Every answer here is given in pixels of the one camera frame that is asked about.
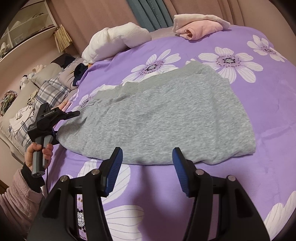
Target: pink towel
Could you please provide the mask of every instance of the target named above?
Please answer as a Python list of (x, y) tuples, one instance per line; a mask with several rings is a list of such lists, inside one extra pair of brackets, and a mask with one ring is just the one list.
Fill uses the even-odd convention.
[(200, 20), (185, 25), (176, 30), (176, 33), (188, 40), (198, 40), (203, 36), (221, 31), (222, 29), (222, 25), (216, 21)]

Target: plaid shirt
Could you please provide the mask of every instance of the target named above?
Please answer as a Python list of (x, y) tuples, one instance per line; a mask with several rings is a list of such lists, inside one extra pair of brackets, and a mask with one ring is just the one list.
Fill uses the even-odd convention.
[(35, 122), (40, 106), (47, 102), (49, 103), (50, 108), (56, 107), (62, 103), (71, 91), (69, 88), (62, 85), (58, 79), (59, 74), (55, 78), (43, 82), (34, 103), (34, 115), (27, 119), (17, 134), (14, 133), (11, 126), (9, 127), (9, 132), (25, 148), (25, 150), (32, 143), (28, 135), (28, 127)]

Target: person's arm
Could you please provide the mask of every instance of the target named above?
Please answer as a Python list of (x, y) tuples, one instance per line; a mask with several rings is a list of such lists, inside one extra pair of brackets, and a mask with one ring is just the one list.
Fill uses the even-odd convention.
[[(23, 169), (17, 170), (11, 187), (6, 190), (6, 193), (0, 195), (0, 206), (7, 219), (23, 237), (26, 237), (29, 232), (43, 196), (40, 189), (40, 185), (43, 183), (40, 182), (40, 179), (29, 176), (29, 174), (32, 175), (33, 152), (40, 149), (41, 146), (36, 143), (32, 143), (28, 147), (25, 155), (25, 166)], [(46, 168), (50, 164), (52, 150), (53, 145), (51, 144), (42, 150), (47, 159)]]

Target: person's left hand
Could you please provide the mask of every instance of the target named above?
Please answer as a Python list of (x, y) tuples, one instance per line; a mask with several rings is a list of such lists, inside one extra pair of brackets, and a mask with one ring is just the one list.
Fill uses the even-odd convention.
[[(41, 145), (33, 142), (29, 147), (27, 148), (27, 152), (25, 153), (25, 163), (27, 167), (32, 171), (32, 163), (33, 163), (33, 152), (39, 151), (41, 149)], [(45, 164), (45, 169), (48, 168), (50, 165), (50, 162), (52, 161), (52, 151), (54, 149), (54, 146), (52, 144), (47, 144), (47, 147), (42, 150), (43, 155), (45, 156), (45, 159), (47, 160), (47, 163)]]

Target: silver bolt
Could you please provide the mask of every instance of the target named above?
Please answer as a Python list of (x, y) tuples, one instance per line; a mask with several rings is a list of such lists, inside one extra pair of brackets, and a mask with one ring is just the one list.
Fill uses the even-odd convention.
[(98, 175), (100, 173), (100, 170), (99, 169), (93, 169), (91, 171), (92, 175)]
[(68, 176), (61, 176), (61, 178), (60, 178), (60, 181), (61, 182), (65, 182), (65, 181), (67, 181), (68, 180)]
[(236, 178), (233, 175), (229, 175), (228, 180), (234, 182), (236, 180)]
[(203, 170), (201, 170), (201, 169), (197, 169), (197, 170), (195, 171), (195, 173), (196, 173), (197, 175), (203, 175), (205, 172), (204, 172)]

